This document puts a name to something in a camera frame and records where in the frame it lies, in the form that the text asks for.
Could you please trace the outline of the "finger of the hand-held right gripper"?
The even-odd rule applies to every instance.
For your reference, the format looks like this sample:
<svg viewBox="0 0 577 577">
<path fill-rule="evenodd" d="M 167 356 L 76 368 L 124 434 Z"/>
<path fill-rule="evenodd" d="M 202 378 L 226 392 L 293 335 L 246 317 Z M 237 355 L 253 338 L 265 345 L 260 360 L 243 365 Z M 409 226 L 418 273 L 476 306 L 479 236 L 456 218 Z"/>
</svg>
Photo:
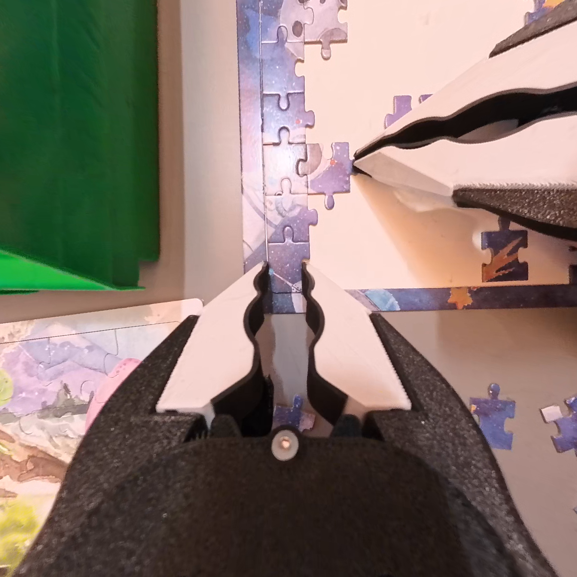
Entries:
<svg viewBox="0 0 577 577">
<path fill-rule="evenodd" d="M 387 146 L 354 166 L 383 184 L 444 197 L 464 188 L 576 188 L 576 119 L 547 118 L 485 142 Z"/>
<path fill-rule="evenodd" d="M 576 81 L 576 33 L 547 33 L 487 57 L 386 129 L 389 137 L 428 118 L 445 118 L 506 91 L 548 90 Z"/>
</svg>

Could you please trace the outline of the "space puzzle board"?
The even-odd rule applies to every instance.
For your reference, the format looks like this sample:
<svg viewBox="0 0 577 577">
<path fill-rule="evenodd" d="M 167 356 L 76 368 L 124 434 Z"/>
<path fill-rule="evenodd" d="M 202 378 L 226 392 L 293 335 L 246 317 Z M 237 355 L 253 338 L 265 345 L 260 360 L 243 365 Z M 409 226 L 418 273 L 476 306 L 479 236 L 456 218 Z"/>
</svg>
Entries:
<svg viewBox="0 0 577 577">
<path fill-rule="evenodd" d="M 270 312 L 304 309 L 307 261 L 375 311 L 576 306 L 576 240 L 528 231 L 529 279 L 481 279 L 497 214 L 398 189 L 354 166 L 383 147 L 459 142 L 460 111 L 382 137 L 396 95 L 433 95 L 501 40 L 576 1 L 237 1 L 245 270 L 267 261 Z M 309 194 L 307 144 L 348 142 L 350 192 Z"/>
</svg>

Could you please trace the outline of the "grey desk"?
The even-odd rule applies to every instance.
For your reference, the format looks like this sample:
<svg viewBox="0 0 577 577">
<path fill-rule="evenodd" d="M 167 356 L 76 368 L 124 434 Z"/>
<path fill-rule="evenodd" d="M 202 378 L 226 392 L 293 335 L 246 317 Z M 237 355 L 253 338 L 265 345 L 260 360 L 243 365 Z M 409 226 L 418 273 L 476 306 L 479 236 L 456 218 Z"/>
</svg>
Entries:
<svg viewBox="0 0 577 577">
<path fill-rule="evenodd" d="M 34 333 L 143 359 L 242 275 L 240 113 L 233 1 L 160 1 L 161 257 L 143 292 L 48 292 L 1 297 L 1 369 Z M 382 316 L 468 401 L 501 386 L 516 401 L 511 451 L 496 451 L 516 505 L 560 576 L 576 576 L 576 456 L 557 453 L 539 408 L 576 393 L 576 309 L 387 312 Z"/>
</svg>

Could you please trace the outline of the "purple helmet-part puzzle piece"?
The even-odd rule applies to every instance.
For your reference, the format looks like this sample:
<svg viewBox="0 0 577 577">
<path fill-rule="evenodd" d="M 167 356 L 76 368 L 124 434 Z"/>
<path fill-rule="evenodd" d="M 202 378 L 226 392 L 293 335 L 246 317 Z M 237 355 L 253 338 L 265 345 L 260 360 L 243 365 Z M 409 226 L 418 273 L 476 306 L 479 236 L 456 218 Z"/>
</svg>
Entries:
<svg viewBox="0 0 577 577">
<path fill-rule="evenodd" d="M 307 176 L 308 193 L 324 195 L 327 210 L 334 208 L 335 194 L 350 192 L 353 168 L 348 142 L 333 142 L 331 149 L 332 156 L 327 158 L 322 152 L 321 144 L 307 144 L 307 161 L 301 167 L 301 171 Z"/>
</svg>

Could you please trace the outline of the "green plastic bin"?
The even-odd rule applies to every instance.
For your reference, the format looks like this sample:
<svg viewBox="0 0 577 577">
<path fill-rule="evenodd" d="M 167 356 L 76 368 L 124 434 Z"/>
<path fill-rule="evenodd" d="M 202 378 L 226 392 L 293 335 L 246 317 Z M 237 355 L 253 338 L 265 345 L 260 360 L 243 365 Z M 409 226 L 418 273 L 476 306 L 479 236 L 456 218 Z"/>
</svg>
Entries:
<svg viewBox="0 0 577 577">
<path fill-rule="evenodd" d="M 1 1 L 1 293 L 139 290 L 160 253 L 156 1 Z"/>
</svg>

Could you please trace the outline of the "joined satellite puzzle pieces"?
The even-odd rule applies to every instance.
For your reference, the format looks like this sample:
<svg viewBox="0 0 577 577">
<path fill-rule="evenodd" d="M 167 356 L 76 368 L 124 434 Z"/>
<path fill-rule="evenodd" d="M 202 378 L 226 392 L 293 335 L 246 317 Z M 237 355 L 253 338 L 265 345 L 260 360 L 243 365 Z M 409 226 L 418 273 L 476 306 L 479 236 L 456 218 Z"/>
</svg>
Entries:
<svg viewBox="0 0 577 577">
<path fill-rule="evenodd" d="M 420 96 L 394 96 L 392 112 L 385 117 L 383 136 L 389 137 L 396 133 L 417 133 L 429 130 L 429 126 L 437 121 L 441 111 L 436 96 L 433 96 L 432 103 L 425 103 L 431 96 L 429 93 Z"/>
</svg>

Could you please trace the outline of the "blue puzzle piece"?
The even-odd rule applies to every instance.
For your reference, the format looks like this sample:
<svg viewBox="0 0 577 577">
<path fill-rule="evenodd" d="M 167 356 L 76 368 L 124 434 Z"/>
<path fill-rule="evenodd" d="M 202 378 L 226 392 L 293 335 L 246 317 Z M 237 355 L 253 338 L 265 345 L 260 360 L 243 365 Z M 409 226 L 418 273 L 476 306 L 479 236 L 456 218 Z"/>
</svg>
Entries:
<svg viewBox="0 0 577 577">
<path fill-rule="evenodd" d="M 559 434 L 552 436 L 552 443 L 558 453 L 574 451 L 576 453 L 576 396 L 564 400 L 569 411 L 567 415 L 561 413 L 557 405 L 540 409 L 545 423 L 555 423 Z"/>
</svg>

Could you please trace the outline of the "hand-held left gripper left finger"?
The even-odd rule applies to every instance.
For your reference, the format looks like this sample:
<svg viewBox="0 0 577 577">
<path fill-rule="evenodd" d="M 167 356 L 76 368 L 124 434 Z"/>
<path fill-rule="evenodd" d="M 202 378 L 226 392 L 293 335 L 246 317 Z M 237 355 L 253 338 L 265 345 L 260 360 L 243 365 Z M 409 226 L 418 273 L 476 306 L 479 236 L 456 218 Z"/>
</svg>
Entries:
<svg viewBox="0 0 577 577">
<path fill-rule="evenodd" d="M 158 413 L 250 414 L 264 375 L 256 333 L 268 264 L 258 263 L 201 312 L 157 404 Z"/>
</svg>

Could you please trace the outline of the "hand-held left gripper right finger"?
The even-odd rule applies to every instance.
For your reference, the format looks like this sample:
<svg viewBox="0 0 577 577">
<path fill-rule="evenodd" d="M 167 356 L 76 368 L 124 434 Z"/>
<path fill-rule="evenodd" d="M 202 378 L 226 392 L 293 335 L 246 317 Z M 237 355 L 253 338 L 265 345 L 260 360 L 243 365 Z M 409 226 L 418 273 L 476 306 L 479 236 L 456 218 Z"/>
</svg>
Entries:
<svg viewBox="0 0 577 577">
<path fill-rule="evenodd" d="M 307 397 L 335 425 L 372 411 L 410 410 L 411 400 L 371 321 L 370 311 L 308 263 L 302 264 L 309 347 Z"/>
</svg>

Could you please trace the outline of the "comet print puzzle piece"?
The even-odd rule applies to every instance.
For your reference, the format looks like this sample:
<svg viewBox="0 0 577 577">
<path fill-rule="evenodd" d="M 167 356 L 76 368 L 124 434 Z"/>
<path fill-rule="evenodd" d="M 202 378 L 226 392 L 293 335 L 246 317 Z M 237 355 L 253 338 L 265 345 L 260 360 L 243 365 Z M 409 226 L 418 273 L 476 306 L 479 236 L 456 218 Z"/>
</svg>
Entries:
<svg viewBox="0 0 577 577">
<path fill-rule="evenodd" d="M 529 266 L 519 261 L 519 250 L 528 247 L 528 231 L 511 229 L 511 221 L 500 216 L 497 231 L 481 233 L 481 248 L 490 251 L 490 262 L 482 264 L 481 279 L 490 282 L 523 282 L 529 279 Z"/>
</svg>

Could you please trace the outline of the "purple star-marked puzzle piece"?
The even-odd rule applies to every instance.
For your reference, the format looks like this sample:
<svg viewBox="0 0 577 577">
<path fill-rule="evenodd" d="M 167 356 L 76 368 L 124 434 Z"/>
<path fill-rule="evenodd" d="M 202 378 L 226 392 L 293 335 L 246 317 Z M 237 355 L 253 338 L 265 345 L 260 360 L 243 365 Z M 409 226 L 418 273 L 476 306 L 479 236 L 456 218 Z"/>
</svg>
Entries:
<svg viewBox="0 0 577 577">
<path fill-rule="evenodd" d="M 470 398 L 470 412 L 478 419 L 479 427 L 492 449 L 512 450 L 514 435 L 505 430 L 505 421 L 515 417 L 516 402 L 500 399 L 500 386 L 487 388 L 486 398 Z"/>
</svg>

